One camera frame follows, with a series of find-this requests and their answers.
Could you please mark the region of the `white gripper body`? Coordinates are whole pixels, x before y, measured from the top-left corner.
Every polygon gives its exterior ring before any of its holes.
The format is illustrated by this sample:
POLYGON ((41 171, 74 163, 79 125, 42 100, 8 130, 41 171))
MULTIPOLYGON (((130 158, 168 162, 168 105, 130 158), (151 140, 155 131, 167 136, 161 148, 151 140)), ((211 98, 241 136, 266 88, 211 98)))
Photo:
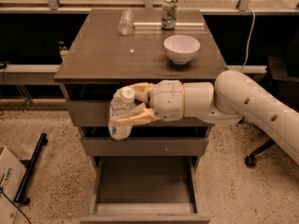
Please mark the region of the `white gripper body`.
POLYGON ((183 118, 183 84, 179 80, 163 80, 150 91, 150 107, 163 121, 183 118))

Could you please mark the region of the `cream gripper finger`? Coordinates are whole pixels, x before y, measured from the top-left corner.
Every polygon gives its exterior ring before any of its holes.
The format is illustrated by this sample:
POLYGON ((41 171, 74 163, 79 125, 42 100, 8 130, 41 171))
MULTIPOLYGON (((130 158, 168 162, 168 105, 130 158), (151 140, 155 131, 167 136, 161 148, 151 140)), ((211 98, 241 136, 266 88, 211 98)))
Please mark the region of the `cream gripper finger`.
POLYGON ((153 88, 152 83, 141 82, 126 86, 124 88, 124 97, 132 102, 133 100, 147 104, 150 100, 150 92, 153 88))
POLYGON ((155 112, 152 109, 144 108, 140 114, 128 117, 117 119, 116 122, 120 126, 135 126, 135 125, 144 125, 149 124, 157 119, 155 112))

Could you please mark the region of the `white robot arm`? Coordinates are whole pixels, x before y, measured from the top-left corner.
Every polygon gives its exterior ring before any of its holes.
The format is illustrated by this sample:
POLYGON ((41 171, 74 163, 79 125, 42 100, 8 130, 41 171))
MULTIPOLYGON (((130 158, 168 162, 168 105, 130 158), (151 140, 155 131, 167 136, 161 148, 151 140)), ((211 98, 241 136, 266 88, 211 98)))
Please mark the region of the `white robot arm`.
POLYGON ((140 102, 129 111, 110 116, 120 126, 184 118, 235 124, 245 118, 299 162, 299 113, 238 71, 220 73, 213 84, 178 80, 136 83, 119 89, 114 96, 127 104, 140 102))

